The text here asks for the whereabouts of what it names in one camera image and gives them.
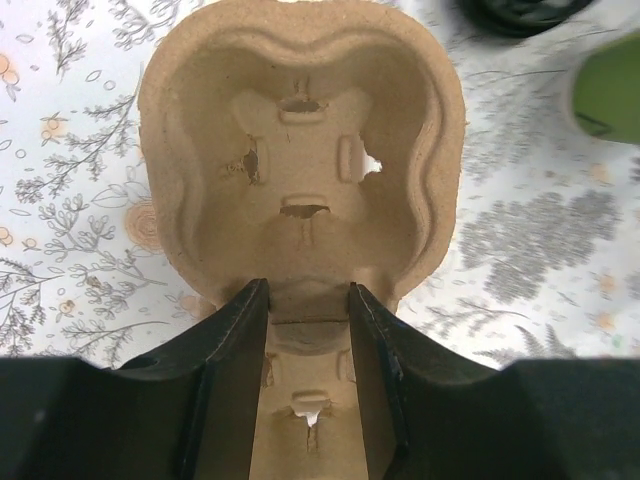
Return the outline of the brown cardboard cup carrier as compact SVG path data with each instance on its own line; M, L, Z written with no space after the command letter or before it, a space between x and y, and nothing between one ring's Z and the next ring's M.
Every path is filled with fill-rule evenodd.
M215 306L269 284L250 475L369 475L348 292L390 310L449 248L465 135L458 75L371 1L219 1L161 41L138 94L164 252Z

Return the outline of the green white paper cup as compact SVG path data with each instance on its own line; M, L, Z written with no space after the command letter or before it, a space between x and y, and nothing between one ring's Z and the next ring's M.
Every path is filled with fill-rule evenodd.
M585 57L569 90L569 115L584 134L639 144L639 32L604 44Z

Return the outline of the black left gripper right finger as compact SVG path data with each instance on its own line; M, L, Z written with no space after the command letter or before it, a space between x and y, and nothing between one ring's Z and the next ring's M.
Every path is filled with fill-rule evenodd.
M373 479L635 479L639 364L520 360L494 370L421 334L364 286L349 326Z

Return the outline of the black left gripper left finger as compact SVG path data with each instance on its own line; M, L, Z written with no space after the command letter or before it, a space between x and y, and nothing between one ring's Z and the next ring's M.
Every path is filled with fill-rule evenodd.
M117 369L76 357L1 362L5 479L245 479L269 286Z

